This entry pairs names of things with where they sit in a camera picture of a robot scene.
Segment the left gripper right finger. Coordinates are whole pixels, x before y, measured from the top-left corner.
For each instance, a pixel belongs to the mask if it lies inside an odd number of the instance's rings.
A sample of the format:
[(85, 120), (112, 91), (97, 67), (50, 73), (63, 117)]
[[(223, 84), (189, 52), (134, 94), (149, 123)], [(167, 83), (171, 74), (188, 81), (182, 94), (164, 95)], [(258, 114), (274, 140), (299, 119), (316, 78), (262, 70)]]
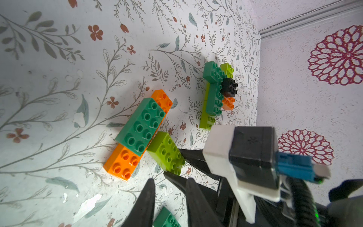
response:
[(208, 205), (194, 207), (187, 204), (188, 226), (189, 227), (222, 227), (221, 221), (218, 219), (215, 211)]

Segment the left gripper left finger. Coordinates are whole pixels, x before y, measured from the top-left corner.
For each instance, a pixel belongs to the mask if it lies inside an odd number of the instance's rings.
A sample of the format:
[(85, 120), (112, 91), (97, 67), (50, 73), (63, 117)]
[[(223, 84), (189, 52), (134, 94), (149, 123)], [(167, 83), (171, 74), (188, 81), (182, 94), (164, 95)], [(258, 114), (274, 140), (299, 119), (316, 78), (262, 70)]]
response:
[(122, 227), (152, 227), (155, 211), (155, 182), (147, 180)]

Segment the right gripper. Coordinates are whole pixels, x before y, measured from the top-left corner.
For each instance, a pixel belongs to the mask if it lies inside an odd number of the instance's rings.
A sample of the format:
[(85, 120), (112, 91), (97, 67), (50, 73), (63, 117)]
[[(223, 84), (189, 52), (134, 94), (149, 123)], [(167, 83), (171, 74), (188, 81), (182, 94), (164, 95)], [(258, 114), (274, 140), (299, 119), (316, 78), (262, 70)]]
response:
[(219, 181), (216, 192), (195, 182), (193, 178), (187, 179), (170, 172), (164, 172), (166, 179), (186, 195), (187, 204), (195, 208), (208, 205), (212, 210), (215, 209), (216, 215), (224, 227), (253, 227), (253, 224), (246, 221), (227, 179), (211, 173), (203, 156), (203, 149), (180, 149), (180, 153), (191, 166)]

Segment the lime lego brick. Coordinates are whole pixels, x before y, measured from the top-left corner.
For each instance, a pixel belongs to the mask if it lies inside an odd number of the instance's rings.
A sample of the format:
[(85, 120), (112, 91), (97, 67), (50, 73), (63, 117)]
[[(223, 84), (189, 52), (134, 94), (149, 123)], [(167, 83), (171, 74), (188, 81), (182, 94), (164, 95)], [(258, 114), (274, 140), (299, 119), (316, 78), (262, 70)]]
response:
[(220, 68), (228, 78), (233, 78), (234, 69), (229, 63), (221, 64)]
[(158, 131), (147, 152), (164, 171), (181, 174), (186, 161), (168, 132)]
[(203, 108), (202, 108), (202, 114), (201, 114), (201, 120), (200, 120), (200, 126), (199, 126), (201, 129), (205, 129), (205, 130), (208, 130), (208, 131), (211, 130), (211, 127), (216, 122), (215, 117), (209, 115), (206, 112), (208, 94), (209, 94), (209, 87), (210, 87), (210, 84), (207, 83), (207, 89), (206, 89), (206, 93), (205, 93), (205, 96), (204, 96)]

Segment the orange lego brick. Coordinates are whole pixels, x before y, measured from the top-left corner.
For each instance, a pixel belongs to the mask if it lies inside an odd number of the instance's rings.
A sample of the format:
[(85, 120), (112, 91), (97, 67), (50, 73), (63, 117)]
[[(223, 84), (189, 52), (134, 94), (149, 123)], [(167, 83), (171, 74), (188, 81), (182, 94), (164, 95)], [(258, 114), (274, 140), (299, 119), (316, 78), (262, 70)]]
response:
[(162, 89), (159, 89), (154, 91), (151, 97), (162, 108), (162, 110), (165, 111), (166, 114), (168, 114), (169, 110), (173, 105), (173, 102), (168, 97), (168, 95)]
[(222, 100), (222, 108), (226, 111), (232, 111), (234, 109), (235, 99), (233, 97), (224, 97)]
[(138, 156), (125, 146), (118, 144), (109, 159), (103, 165), (104, 170), (123, 181), (128, 182), (143, 155)]

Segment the dark green lego brick top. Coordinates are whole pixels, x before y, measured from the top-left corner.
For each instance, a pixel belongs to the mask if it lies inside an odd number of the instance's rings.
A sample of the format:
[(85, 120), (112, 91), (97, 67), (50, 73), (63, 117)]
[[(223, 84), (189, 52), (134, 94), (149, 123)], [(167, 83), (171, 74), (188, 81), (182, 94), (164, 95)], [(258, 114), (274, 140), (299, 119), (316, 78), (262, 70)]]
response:
[(206, 105), (206, 113), (210, 116), (221, 115), (221, 107), (223, 106), (222, 100), (224, 96), (221, 93), (221, 83), (207, 83), (208, 97)]

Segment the black small lego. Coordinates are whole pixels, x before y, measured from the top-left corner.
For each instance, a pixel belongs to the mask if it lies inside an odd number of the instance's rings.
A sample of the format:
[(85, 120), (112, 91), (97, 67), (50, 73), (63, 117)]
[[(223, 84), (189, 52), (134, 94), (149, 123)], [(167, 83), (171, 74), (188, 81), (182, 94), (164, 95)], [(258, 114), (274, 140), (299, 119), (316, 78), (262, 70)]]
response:
[(222, 82), (221, 93), (224, 97), (235, 97), (238, 83), (232, 78), (225, 78)]

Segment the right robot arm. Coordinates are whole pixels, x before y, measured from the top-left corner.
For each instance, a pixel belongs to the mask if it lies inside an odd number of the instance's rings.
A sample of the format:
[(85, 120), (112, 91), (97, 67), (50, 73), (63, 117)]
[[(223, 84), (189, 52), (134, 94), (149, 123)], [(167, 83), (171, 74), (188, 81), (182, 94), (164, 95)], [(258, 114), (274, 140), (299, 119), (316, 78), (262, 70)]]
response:
[[(211, 178), (219, 181), (218, 190), (214, 191), (206, 186), (199, 185), (204, 201), (209, 203), (213, 210), (213, 216), (218, 218), (224, 227), (249, 227), (245, 220), (231, 186), (226, 178), (214, 175), (204, 159), (202, 150), (182, 149), (187, 162)], [(296, 180), (290, 179), (294, 184), (294, 192), (282, 193), (282, 202), (269, 202), (260, 197), (253, 197), (256, 202), (254, 227), (290, 227), (295, 221), (295, 208), (289, 208), (288, 202), (297, 202), (299, 215), (303, 226), (310, 227), (311, 207), (313, 198), (307, 195), (307, 187), (302, 186)], [(356, 196), (350, 198), (349, 195), (363, 186), (361, 179), (346, 180), (340, 186), (333, 188), (329, 192), (330, 204), (323, 206), (315, 204), (318, 214), (318, 221), (322, 227), (361, 227), (363, 225), (363, 198)]]

